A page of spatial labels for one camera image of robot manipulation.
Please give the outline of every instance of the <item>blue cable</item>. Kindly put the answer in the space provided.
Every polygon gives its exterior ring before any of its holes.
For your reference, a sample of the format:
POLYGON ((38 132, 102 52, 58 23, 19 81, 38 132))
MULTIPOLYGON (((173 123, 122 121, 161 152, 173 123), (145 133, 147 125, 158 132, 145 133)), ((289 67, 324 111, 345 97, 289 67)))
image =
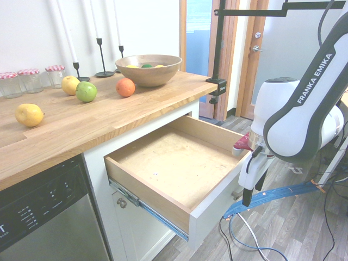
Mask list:
POLYGON ((256 249, 256 250, 273 250, 273 251, 276 251, 276 252, 278 252, 279 254, 281 254, 282 257, 283 257, 286 261, 289 261, 289 260, 287 259, 287 257, 286 257, 281 251, 279 251, 278 249, 275 249, 275 248, 272 248, 272 247, 254 247, 254 246, 250 246, 250 245, 244 244, 243 242, 239 241, 239 240, 235 237, 235 235, 234 235, 234 233, 233 233, 233 231, 232 231, 232 220, 233 220, 233 218, 234 218, 234 215, 231 217, 231 219, 230 219, 230 221, 229 221, 229 230, 230 230, 230 232, 231 232, 233 238, 234 238, 237 242, 241 243, 241 244, 244 245, 244 246, 247 246, 247 247, 249 247, 249 248, 253 248, 253 249, 256 249))

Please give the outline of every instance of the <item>wooden floor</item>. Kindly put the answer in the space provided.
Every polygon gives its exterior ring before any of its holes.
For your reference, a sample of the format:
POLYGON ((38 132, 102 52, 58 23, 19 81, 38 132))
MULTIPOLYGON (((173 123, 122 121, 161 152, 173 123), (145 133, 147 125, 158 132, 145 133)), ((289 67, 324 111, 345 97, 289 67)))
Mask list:
MULTIPOLYGON (((250 130, 251 121, 229 117, 224 123, 212 122, 227 129, 245 134, 250 130)), ((322 150, 322 157, 330 159, 335 148, 328 144, 322 150)), ((302 165, 286 163, 275 159, 269 168, 263 190, 279 188, 286 185, 306 181, 318 171, 320 153, 316 159, 302 165)), ((323 171, 327 166, 321 164, 323 171)), ((348 189, 335 186, 338 193, 348 196, 348 189)), ((274 200, 267 204, 242 212, 254 230, 259 245, 273 247, 283 252, 289 261, 321 261, 332 246, 332 239, 324 217, 325 193, 312 192, 293 197, 274 200)), ((336 246, 326 261, 348 261, 348 217, 346 216, 348 201, 330 191, 327 199, 327 217, 336 240, 336 246)), ((170 243, 155 257, 154 261, 229 261, 227 245, 216 226, 207 236, 204 243, 196 251, 188 248, 188 244, 175 236, 170 243)), ((253 239, 243 222, 236 217, 233 220, 233 231, 237 238, 249 245, 253 239)), ((223 220, 222 229, 228 235, 228 222, 223 220)), ((233 240, 231 244, 234 261, 263 260, 256 251, 241 246, 233 240)), ((283 260, 274 251, 264 251, 270 261, 283 260)))

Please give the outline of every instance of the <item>black candlestick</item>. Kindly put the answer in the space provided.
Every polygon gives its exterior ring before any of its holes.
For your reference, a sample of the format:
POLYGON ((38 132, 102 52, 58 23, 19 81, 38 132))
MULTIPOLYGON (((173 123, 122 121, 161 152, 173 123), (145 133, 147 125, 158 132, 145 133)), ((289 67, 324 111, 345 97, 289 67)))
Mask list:
POLYGON ((103 69, 104 69, 104 71, 96 73, 96 77, 100 77, 100 78, 110 77, 110 76, 114 75, 115 73, 114 72, 107 72, 105 70, 105 63, 104 63, 104 57, 103 57, 103 51, 102 51, 102 43, 103 43, 102 39, 101 38, 97 38, 97 43, 98 43, 99 48, 100 48, 100 55, 102 56, 102 62, 103 62, 103 69))
POLYGON ((74 66, 76 72, 77 72, 77 78, 79 79, 80 82, 89 82, 91 78, 89 77, 80 77, 80 73, 78 72, 78 69, 80 68, 80 65, 77 63, 72 63, 74 66))
POLYGON ((123 51, 125 50, 125 49, 123 48, 123 45, 119 45, 119 50, 120 50, 120 52, 121 52, 121 57, 123 58, 123 51))

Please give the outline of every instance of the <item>mason jar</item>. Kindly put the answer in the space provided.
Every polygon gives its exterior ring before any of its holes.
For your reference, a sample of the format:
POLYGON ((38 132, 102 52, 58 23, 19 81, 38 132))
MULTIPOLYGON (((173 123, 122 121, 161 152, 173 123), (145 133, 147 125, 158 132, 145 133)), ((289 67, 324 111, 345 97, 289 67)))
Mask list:
POLYGON ((53 65, 46 67, 45 70, 48 74, 49 81, 51 82, 51 86, 54 89, 61 88, 61 81, 65 77, 65 67, 62 65, 53 65))
POLYGON ((8 99, 16 98, 23 94, 17 73, 0 73, 0 92, 3 97, 8 99))
POLYGON ((21 70, 18 71, 18 75, 21 81, 23 81, 28 93, 34 94, 43 90, 39 69, 21 70))

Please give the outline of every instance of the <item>red gingham lid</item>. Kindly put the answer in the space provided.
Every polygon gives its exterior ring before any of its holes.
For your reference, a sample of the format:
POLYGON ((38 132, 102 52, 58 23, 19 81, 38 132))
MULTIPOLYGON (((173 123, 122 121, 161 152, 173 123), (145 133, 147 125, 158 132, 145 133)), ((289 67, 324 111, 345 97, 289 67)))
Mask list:
POLYGON ((25 69, 25 70, 18 71, 17 73, 19 75, 29 75, 29 74, 37 74, 39 72, 40 72, 39 69, 25 69))
POLYGON ((1 72, 0 73, 1 80, 15 78, 15 77, 17 77, 17 73, 15 73, 15 72, 1 72))
POLYGON ((64 69, 65 69, 65 67, 62 65, 52 65, 52 66, 45 68, 46 72, 55 72, 55 71, 61 71, 64 69))

